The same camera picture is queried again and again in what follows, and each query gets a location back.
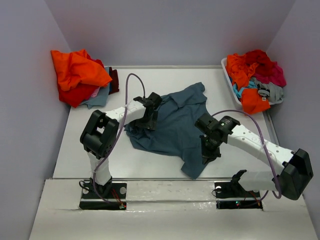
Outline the blue-grey t shirt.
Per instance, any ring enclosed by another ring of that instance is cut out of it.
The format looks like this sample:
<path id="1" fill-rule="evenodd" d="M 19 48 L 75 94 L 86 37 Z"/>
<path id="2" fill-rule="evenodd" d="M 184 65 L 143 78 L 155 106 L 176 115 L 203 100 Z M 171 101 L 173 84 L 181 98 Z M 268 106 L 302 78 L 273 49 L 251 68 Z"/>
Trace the blue-grey t shirt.
<path id="1" fill-rule="evenodd" d="M 157 109 L 155 130 L 127 124 L 124 128 L 135 149 L 154 154 L 176 156 L 183 161 L 181 171 L 195 180 L 205 169 L 200 130 L 195 122 L 206 114 L 205 86 L 195 83 L 184 90 L 163 95 Z"/>

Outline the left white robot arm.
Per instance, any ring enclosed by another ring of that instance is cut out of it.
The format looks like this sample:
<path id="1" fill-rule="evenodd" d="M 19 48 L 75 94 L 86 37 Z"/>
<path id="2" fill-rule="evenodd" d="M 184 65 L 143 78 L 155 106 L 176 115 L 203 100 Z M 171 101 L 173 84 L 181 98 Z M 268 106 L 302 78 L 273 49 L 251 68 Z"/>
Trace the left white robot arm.
<path id="1" fill-rule="evenodd" d="M 112 176 L 108 157 L 119 139 L 125 125 L 154 131 L 157 125 L 158 107 L 162 98 L 152 92 L 149 97 L 135 97 L 114 110 L 95 110 L 80 136 L 80 143 L 90 160 L 91 177 L 89 189 L 98 197 L 106 198 L 112 188 Z"/>

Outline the dark maroon folded t shirt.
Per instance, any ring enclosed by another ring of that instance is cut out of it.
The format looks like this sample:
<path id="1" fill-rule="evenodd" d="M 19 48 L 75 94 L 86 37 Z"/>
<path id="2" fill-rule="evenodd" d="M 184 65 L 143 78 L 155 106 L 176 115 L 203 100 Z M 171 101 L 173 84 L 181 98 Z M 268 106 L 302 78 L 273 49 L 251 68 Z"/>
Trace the dark maroon folded t shirt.
<path id="1" fill-rule="evenodd" d="M 109 95 L 119 92 L 119 77 L 118 71 L 116 69 L 112 69 L 112 67 L 108 68 L 109 76 L 112 81 L 109 84 Z"/>

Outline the light blue folded t shirt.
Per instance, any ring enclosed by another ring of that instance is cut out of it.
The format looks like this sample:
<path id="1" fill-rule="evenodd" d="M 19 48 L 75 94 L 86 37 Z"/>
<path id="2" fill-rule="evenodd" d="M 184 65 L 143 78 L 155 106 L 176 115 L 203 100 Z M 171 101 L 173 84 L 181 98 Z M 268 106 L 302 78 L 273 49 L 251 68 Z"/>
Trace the light blue folded t shirt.
<path id="1" fill-rule="evenodd" d="M 104 107 L 107 103 L 109 92 L 110 85 L 108 84 L 106 87 L 101 87 L 95 97 L 90 97 L 88 100 L 82 101 L 80 105 L 87 105 L 88 109 L 93 107 Z"/>

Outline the pink folded t shirt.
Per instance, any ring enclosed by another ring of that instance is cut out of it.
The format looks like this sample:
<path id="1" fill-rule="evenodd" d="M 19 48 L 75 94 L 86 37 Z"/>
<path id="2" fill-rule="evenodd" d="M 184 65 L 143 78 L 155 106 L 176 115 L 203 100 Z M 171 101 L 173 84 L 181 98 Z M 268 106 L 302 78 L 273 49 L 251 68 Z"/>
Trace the pink folded t shirt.
<path id="1" fill-rule="evenodd" d="M 99 93 L 99 91 L 100 91 L 100 89 L 101 89 L 101 87 L 97 87 L 95 90 L 94 90 L 94 92 L 91 94 L 91 98 L 95 98 L 95 97 L 97 97 L 97 95 L 98 95 L 98 93 Z"/>

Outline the red folded t shirt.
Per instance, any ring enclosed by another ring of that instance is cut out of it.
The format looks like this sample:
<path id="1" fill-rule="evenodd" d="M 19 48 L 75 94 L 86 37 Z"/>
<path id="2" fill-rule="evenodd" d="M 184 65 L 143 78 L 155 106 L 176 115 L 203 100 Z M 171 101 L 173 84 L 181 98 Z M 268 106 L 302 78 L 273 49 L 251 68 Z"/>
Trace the red folded t shirt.
<path id="1" fill-rule="evenodd" d="M 95 85 L 79 83 L 75 88 L 63 91 L 57 85 L 59 100 L 73 108 L 77 108 L 83 101 L 88 100 L 98 88 Z"/>

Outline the white perforated plastic basket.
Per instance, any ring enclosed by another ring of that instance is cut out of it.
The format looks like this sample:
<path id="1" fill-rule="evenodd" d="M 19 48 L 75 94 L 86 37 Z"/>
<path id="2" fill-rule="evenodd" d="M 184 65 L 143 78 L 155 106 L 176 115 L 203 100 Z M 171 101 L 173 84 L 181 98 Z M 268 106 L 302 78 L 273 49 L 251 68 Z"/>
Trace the white perforated plastic basket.
<path id="1" fill-rule="evenodd" d="M 230 92 L 233 104 L 237 110 L 242 110 L 243 109 L 242 103 L 238 99 L 237 95 L 235 94 L 235 92 L 233 90 L 232 80 L 229 77 L 228 72 L 227 72 L 227 68 L 226 68 L 227 67 L 227 58 L 226 57 L 221 60 L 221 66 L 222 66 L 222 69 L 223 69 L 223 72 L 225 75 L 225 81 L 228 86 L 228 90 Z"/>

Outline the orange folded t shirt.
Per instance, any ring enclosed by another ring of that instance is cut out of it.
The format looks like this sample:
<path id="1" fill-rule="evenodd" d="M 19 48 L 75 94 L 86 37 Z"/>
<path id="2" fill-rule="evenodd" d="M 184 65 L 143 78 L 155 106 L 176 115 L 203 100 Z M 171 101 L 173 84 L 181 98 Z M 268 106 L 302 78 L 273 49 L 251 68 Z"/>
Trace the orange folded t shirt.
<path id="1" fill-rule="evenodd" d="M 112 81 L 102 61 L 91 58 L 85 49 L 70 53 L 52 50 L 50 53 L 57 83 L 64 92 L 79 84 L 106 87 Z"/>

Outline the cyan crumpled t shirt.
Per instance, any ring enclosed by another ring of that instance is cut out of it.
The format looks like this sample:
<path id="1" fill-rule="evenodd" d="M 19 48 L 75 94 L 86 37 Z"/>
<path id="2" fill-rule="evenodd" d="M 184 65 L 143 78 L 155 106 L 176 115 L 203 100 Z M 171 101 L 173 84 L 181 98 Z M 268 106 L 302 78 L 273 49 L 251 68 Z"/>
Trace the cyan crumpled t shirt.
<path id="1" fill-rule="evenodd" d="M 242 94 L 244 92 L 244 90 L 247 89 L 247 87 L 241 87 L 240 89 L 238 89 L 238 85 L 235 83 L 232 86 L 233 92 L 235 93 L 235 95 L 237 96 L 238 99 L 242 98 Z"/>

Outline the orange crumpled t shirt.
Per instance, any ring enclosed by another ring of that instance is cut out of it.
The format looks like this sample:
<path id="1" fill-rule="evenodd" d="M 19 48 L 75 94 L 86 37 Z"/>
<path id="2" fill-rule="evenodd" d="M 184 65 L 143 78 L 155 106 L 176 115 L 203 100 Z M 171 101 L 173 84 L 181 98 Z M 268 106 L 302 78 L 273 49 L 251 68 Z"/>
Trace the orange crumpled t shirt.
<path id="1" fill-rule="evenodd" d="M 237 84 L 238 89 L 247 88 L 239 100 L 242 104 L 242 110 L 250 115 L 264 112 L 271 107 L 269 101 L 263 100 L 263 97 L 258 94 L 256 85 L 251 82 L 256 67 L 256 64 L 246 64 L 245 54 L 235 53 L 227 56 L 226 70 L 232 85 Z"/>

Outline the magenta crumpled t shirt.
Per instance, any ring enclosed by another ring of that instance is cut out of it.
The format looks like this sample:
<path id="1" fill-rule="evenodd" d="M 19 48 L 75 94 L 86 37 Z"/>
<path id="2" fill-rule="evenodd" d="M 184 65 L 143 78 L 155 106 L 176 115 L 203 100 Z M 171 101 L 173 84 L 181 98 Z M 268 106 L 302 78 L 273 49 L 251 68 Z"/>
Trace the magenta crumpled t shirt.
<path id="1" fill-rule="evenodd" d="M 278 65 L 276 61 L 274 62 L 274 67 L 272 68 L 272 74 L 269 76 L 261 76 L 259 78 L 259 81 L 263 84 L 272 83 L 279 87 L 285 87 L 287 85 L 283 69 Z"/>

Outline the red crumpled t shirt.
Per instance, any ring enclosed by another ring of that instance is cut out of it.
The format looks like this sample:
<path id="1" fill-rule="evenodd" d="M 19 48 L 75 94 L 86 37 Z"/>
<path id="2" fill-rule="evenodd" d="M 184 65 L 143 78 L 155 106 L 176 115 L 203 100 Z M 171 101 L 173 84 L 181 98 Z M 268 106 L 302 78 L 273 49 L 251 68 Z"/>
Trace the red crumpled t shirt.
<path id="1" fill-rule="evenodd" d="M 275 62 L 271 61 L 266 52 L 256 49 L 245 54 L 247 65 L 256 64 L 255 73 L 264 77 L 271 76 L 275 67 Z"/>

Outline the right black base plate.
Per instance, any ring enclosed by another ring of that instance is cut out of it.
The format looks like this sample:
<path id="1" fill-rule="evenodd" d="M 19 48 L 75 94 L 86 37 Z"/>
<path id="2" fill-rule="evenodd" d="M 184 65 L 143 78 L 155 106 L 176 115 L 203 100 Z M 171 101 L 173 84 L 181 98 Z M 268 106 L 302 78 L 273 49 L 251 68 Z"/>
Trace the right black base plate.
<path id="1" fill-rule="evenodd" d="M 263 209 L 260 192 L 246 191 L 240 185 L 232 188 L 230 181 L 214 183 L 211 194 L 218 210 Z"/>

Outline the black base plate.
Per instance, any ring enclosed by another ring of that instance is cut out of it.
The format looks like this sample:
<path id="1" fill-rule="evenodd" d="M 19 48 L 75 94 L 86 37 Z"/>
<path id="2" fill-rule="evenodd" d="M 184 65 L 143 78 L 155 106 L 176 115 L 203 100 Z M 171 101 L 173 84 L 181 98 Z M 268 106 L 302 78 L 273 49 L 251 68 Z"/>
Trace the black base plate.
<path id="1" fill-rule="evenodd" d="M 230 181 L 214 183 L 211 194 L 218 210 L 263 209 L 260 192 L 246 191 L 240 185 L 232 188 Z"/>
<path id="2" fill-rule="evenodd" d="M 100 198 L 94 191 L 89 180 L 80 180 L 81 197 L 79 208 L 81 210 L 125 211 L 127 209 L 127 182 L 115 181 L 106 194 Z"/>

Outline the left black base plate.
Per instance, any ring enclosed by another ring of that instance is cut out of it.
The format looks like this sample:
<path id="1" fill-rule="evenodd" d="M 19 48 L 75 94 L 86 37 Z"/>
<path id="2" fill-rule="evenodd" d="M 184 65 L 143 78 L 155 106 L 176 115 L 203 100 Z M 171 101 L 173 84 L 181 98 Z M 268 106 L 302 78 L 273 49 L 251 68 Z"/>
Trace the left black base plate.
<path id="1" fill-rule="evenodd" d="M 81 197 L 79 208 L 81 210 L 125 211 L 127 209 L 127 182 L 115 181 L 106 194 L 100 198 L 94 191 L 89 180 L 80 180 Z"/>

